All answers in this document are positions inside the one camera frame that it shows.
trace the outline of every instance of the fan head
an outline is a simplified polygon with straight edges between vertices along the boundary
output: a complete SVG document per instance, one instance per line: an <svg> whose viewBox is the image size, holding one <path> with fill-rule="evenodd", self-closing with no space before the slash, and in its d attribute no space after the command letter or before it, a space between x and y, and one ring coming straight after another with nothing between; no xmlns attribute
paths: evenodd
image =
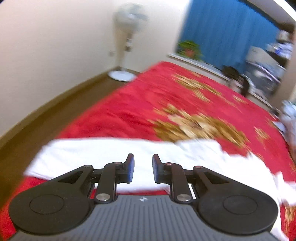
<svg viewBox="0 0 296 241"><path fill-rule="evenodd" d="M144 7L136 3L127 3L122 5L115 13L116 26L127 33L135 33L141 31L148 21Z"/></svg>

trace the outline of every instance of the white sheet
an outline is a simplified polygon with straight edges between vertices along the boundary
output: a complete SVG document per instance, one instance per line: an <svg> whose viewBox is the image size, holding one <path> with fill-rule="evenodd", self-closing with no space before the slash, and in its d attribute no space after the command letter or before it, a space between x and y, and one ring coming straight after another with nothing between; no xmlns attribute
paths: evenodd
<svg viewBox="0 0 296 241"><path fill-rule="evenodd" d="M129 153L135 156L133 182L117 185L119 193L168 190L168 185L154 182L152 155L158 154L162 162L178 163L184 169L201 165L258 189L271 196L278 207L282 202L296 203L295 183L285 183L281 174L273 176L263 161L252 153L247 157L228 155L214 140L187 140L173 144L120 138L58 139L41 149L25 175L49 180L86 164L97 169L109 162L124 162ZM272 234L280 240L288 240L281 231L280 215Z"/></svg>

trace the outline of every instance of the standing fan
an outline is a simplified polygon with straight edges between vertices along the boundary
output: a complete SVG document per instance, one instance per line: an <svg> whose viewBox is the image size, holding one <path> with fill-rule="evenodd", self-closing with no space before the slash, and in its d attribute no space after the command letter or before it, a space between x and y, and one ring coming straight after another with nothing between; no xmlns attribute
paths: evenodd
<svg viewBox="0 0 296 241"><path fill-rule="evenodd" d="M114 21L120 30L127 33L127 38L125 55L120 64L121 70L110 71L108 75L112 79L129 82L136 76L126 71L124 68L124 59L126 54L131 51L133 33L139 32L145 27L148 17L144 14L144 8L142 5L128 3L121 6L118 12L115 13Z"/></svg>

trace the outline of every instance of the blue curtain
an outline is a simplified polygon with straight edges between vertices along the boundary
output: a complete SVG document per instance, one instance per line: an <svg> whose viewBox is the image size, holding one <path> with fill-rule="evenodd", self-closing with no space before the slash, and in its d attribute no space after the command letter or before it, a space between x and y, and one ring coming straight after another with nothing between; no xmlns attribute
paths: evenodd
<svg viewBox="0 0 296 241"><path fill-rule="evenodd" d="M250 46L265 49L277 32L272 22L239 0L192 0L180 40L199 44L204 62L242 73Z"/></svg>

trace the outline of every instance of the wooden floor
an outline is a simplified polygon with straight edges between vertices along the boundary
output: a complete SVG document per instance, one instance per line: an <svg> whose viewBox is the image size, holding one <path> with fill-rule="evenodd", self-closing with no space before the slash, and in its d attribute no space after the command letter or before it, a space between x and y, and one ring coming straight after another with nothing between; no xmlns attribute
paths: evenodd
<svg viewBox="0 0 296 241"><path fill-rule="evenodd" d="M107 76L102 78L51 108L0 149L0 206L17 187L24 170L44 144L87 108L124 84Z"/></svg>

